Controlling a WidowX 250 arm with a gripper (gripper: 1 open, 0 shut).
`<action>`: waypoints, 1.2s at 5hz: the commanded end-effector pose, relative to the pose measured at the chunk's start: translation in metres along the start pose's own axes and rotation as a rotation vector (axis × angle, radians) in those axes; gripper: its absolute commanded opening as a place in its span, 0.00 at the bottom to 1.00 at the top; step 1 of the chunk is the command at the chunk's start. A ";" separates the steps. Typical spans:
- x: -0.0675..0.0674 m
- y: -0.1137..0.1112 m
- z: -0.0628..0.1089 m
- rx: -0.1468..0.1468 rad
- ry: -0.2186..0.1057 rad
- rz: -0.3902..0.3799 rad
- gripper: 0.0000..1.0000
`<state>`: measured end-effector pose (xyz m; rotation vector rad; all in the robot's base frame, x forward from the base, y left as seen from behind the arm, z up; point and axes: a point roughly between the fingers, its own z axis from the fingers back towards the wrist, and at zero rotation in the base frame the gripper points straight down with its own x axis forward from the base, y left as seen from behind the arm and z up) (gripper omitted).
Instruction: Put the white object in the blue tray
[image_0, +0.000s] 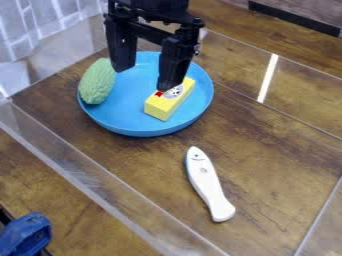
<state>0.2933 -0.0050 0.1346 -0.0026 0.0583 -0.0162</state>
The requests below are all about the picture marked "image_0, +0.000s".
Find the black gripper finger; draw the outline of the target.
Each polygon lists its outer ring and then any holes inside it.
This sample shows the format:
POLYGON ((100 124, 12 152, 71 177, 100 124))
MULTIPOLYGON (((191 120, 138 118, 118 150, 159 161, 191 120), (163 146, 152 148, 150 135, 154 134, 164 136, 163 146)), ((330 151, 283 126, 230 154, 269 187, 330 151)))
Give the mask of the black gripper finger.
POLYGON ((106 16, 106 38, 111 65, 116 72, 123 72, 135 66, 138 36, 130 23, 106 16))
POLYGON ((193 57, 199 53, 199 29, 182 26, 162 42, 156 89, 162 92, 178 86, 185 79, 193 57))

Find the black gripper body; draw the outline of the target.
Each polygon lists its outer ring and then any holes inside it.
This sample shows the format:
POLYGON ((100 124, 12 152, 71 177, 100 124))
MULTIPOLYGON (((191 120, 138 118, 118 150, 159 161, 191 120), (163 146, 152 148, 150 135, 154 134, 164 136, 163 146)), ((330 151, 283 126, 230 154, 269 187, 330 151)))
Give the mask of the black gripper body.
POLYGON ((167 38, 171 34, 155 29, 150 22, 178 24, 177 37, 198 38, 203 19, 189 11, 190 0, 108 0, 106 36, 108 38, 167 38))

